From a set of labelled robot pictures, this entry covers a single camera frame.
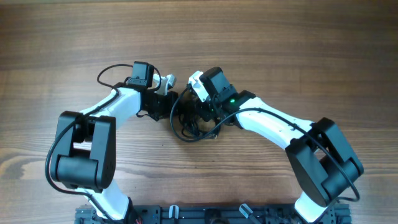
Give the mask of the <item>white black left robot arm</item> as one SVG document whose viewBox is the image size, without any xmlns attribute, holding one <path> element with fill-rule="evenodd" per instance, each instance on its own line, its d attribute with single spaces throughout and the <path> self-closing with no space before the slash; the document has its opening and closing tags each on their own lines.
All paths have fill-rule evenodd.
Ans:
<svg viewBox="0 0 398 224">
<path fill-rule="evenodd" d="M 116 131 L 140 111 L 158 121 L 170 114 L 176 78 L 163 77 L 147 62 L 134 62 L 132 74 L 111 86 L 111 93 L 80 112 L 64 111 L 45 160 L 45 178 L 58 192 L 82 195 L 100 223 L 142 223 L 130 197 L 114 180 Z"/>
</svg>

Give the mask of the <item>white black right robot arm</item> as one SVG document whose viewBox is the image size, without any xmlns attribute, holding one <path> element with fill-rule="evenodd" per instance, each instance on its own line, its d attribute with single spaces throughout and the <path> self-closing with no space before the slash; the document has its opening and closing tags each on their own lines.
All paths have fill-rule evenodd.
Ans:
<svg viewBox="0 0 398 224">
<path fill-rule="evenodd" d="M 302 189 L 294 212 L 304 222 L 319 221 L 363 174 L 362 163 L 334 121 L 296 118 L 249 91 L 238 93 L 220 67 L 195 72 L 188 84 L 205 121 L 218 119 L 252 131 L 285 151 Z"/>
</svg>

